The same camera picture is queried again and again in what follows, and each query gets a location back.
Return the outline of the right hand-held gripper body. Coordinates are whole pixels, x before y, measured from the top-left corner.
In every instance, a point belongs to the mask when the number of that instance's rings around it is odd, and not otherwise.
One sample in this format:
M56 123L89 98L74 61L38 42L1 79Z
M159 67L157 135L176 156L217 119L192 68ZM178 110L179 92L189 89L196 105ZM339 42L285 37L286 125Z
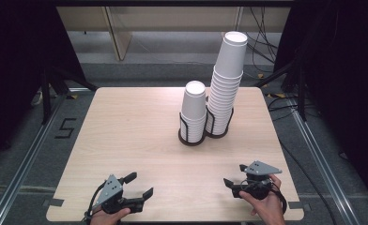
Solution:
M259 160L247 166L244 172L246 178L239 184L240 191L251 194L257 200L264 200L272 190L272 181L269 176L283 171Z

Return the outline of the single white paper cup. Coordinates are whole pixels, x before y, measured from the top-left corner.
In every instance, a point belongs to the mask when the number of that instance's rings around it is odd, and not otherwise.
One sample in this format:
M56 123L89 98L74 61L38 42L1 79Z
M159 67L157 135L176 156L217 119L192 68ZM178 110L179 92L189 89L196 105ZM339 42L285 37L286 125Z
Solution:
M206 113L206 87L202 82L190 81L185 86L181 113L191 120L199 120Z

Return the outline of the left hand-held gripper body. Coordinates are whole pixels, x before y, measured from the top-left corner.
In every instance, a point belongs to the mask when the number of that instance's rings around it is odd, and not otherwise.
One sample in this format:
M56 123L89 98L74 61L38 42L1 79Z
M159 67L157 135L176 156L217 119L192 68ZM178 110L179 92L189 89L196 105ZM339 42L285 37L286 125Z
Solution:
M104 182L101 188L101 194L99 195L94 205L94 211L100 210L107 214L114 214L121 209L129 208L132 214L140 213L143 211L145 200L143 197L127 199L123 196L123 186L118 182L119 178L116 178L111 174Z

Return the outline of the black metal stand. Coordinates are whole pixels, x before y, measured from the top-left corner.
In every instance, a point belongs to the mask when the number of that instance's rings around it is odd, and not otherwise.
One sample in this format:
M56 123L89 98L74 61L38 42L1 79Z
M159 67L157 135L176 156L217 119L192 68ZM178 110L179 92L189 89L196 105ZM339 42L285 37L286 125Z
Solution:
M43 125L45 125L52 116L50 88L52 87L57 95L66 95L69 92L69 88L66 85L65 80L74 81L91 91L97 91L99 89L95 84L88 82L85 77L81 78L80 76L70 73L61 67L45 68L41 73Z
M299 59L294 59L286 66L274 71L271 75L257 82L255 87L262 87L281 76L285 76L281 89L287 93L297 89L298 96L298 114L303 121L306 121L305 115L305 75L303 63Z

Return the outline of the aluminium floor rail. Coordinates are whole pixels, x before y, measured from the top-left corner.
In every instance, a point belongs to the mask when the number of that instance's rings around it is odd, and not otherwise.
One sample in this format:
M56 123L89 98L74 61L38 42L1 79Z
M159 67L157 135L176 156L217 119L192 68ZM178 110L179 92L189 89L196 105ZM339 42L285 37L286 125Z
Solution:
M368 189L326 123L314 108L303 119L294 99L287 100L287 104L328 191L326 200L333 201L332 211L340 215L337 224L368 225Z
M28 175L38 152L46 140L46 136L53 125L54 119L66 99L66 95L57 96L54 105L52 106L52 111L50 117L40 126L35 139L31 142L29 149L27 150L19 168L14 173L11 181L4 189L3 195L0 199L0 225L3 224L8 212L13 205L20 187L26 176Z

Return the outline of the person's right hand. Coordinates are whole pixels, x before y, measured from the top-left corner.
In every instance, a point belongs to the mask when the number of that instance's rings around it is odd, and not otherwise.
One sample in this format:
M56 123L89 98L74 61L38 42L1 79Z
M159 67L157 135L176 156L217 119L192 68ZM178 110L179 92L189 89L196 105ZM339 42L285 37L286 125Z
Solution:
M283 205L274 192L270 191L264 200L257 200L245 191L240 191L239 195L253 207L251 215L259 216L265 225L285 225Z

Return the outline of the tall stack of paper cups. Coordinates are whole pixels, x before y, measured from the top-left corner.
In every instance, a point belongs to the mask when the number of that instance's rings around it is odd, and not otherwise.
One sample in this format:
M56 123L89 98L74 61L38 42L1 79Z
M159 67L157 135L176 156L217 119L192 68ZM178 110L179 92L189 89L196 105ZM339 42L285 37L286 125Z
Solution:
M231 31L224 35L207 101L206 132L210 136L223 136L228 129L243 75L246 48L247 36L243 33Z

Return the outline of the beige wooden shelf unit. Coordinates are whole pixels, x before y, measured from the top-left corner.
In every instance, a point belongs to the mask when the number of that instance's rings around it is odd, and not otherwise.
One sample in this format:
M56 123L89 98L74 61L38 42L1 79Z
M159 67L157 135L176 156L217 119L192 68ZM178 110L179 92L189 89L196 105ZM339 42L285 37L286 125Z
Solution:
M110 34L115 58L125 58L134 32L256 32L281 33L287 7L59 7L68 31Z

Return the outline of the black wire cup holder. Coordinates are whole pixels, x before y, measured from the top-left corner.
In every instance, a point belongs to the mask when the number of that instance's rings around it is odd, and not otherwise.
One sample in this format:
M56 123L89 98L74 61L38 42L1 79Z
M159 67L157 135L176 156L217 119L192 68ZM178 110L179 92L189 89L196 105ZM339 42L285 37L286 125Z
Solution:
M203 129L198 128L197 133L191 130L192 125L189 121L185 119L185 116L180 113L180 129L178 130L178 138L179 140L188 146L196 146L201 144L205 137L209 137L212 139L220 139L224 137L228 130L231 119L234 114L234 109L231 109L227 126L222 134L216 135L214 131L217 130L217 117L207 108L207 113L205 115L205 123L203 124Z

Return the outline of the person's left hand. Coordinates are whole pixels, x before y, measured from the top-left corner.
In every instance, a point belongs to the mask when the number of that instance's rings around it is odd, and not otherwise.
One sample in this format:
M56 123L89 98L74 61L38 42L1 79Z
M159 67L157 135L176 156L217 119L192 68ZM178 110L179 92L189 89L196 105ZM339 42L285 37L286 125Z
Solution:
M120 211L114 214L107 214L104 211L100 210L92 216L90 220L90 225L116 225L122 218L127 216L129 213L130 213L129 208L121 209Z

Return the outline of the black tape strip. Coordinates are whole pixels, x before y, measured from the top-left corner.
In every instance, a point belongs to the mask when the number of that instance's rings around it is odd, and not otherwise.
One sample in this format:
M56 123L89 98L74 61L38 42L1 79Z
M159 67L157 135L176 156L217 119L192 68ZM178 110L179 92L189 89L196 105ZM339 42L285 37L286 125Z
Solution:
M288 202L288 207L290 209L302 209L304 211L311 211L311 205L304 202Z

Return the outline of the dark curtain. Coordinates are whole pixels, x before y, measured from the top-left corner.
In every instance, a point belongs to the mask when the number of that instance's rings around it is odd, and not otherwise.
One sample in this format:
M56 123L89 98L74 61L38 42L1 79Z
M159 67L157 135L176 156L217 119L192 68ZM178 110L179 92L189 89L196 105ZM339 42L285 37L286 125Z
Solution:
M57 8L36 0L0 0L0 150L41 86L42 73L84 72Z
M368 189L368 0L294 0L274 68L305 42L309 91Z

